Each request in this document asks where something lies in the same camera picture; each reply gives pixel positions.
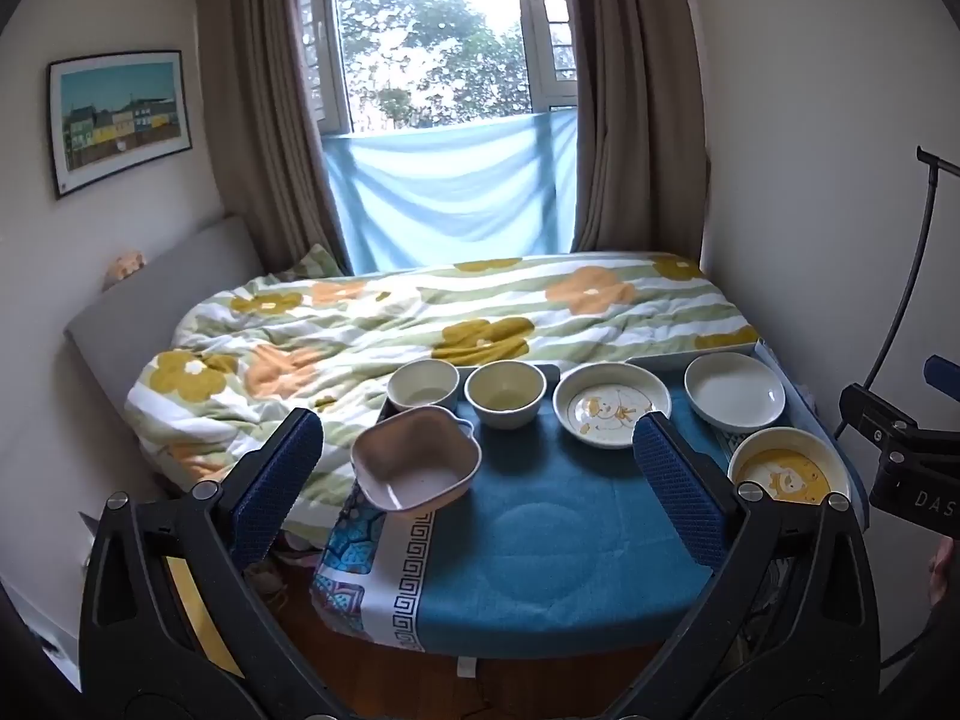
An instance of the green foliage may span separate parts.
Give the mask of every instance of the green foliage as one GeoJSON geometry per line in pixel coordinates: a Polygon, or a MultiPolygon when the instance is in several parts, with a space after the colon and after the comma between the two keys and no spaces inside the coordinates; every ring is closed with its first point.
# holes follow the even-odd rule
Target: green foliage
{"type": "Polygon", "coordinates": [[[396,128],[530,113],[520,25],[498,35],[466,0],[338,1],[352,106],[396,128]]]}

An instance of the stuffed animal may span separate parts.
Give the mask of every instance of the stuffed animal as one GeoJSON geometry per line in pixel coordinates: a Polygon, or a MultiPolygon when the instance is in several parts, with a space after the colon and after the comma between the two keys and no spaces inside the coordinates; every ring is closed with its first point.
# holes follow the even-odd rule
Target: stuffed animal
{"type": "Polygon", "coordinates": [[[107,268],[107,275],[104,276],[104,290],[108,290],[114,284],[123,281],[127,276],[135,274],[146,264],[147,260],[142,252],[128,251],[126,254],[120,255],[107,268]]]}

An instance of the yellow strip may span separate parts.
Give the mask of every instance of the yellow strip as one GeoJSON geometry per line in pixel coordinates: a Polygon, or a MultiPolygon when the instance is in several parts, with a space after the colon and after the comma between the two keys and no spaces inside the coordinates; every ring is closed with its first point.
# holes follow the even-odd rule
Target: yellow strip
{"type": "Polygon", "coordinates": [[[184,604],[186,616],[193,626],[193,631],[200,640],[200,647],[203,647],[203,654],[209,661],[213,662],[224,671],[243,677],[240,667],[234,661],[227,645],[220,637],[220,632],[210,619],[210,614],[200,598],[200,591],[197,584],[193,581],[193,574],[186,565],[186,560],[180,557],[167,557],[167,565],[170,566],[170,574],[174,578],[176,594],[179,595],[181,603],[184,604]]]}

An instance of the floral duvet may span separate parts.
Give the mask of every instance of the floral duvet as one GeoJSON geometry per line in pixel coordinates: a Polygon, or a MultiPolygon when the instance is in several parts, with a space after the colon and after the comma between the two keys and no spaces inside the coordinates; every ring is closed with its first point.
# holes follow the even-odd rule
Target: floral duvet
{"type": "Polygon", "coordinates": [[[580,253],[342,277],[316,248],[285,274],[213,295],[128,395],[128,421],[171,480],[223,478],[291,409],[323,420],[323,455],[285,528],[322,544],[353,484],[349,450],[387,379],[423,357],[582,362],[750,343],[757,333],[689,261],[580,253]]]}

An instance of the metal bolt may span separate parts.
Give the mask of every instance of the metal bolt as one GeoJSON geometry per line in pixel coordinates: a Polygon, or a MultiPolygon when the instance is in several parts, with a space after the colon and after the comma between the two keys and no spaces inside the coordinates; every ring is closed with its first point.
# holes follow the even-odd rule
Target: metal bolt
{"type": "Polygon", "coordinates": [[[116,512],[117,509],[123,509],[128,502],[130,502],[130,495],[120,490],[118,493],[114,493],[107,498],[107,508],[112,512],[116,512]]]}
{"type": "Polygon", "coordinates": [[[745,501],[757,503],[763,497],[763,488],[755,482],[744,482],[736,489],[736,494],[745,501]]]}
{"type": "Polygon", "coordinates": [[[850,508],[850,501],[840,493],[831,493],[829,498],[827,498],[827,503],[830,504],[832,509],[836,509],[837,512],[846,512],[850,508]]]}
{"type": "Polygon", "coordinates": [[[217,490],[219,489],[220,485],[216,482],[211,479],[205,479],[203,482],[198,482],[193,485],[193,490],[190,490],[190,494],[198,501],[208,501],[217,494],[217,490]]]}

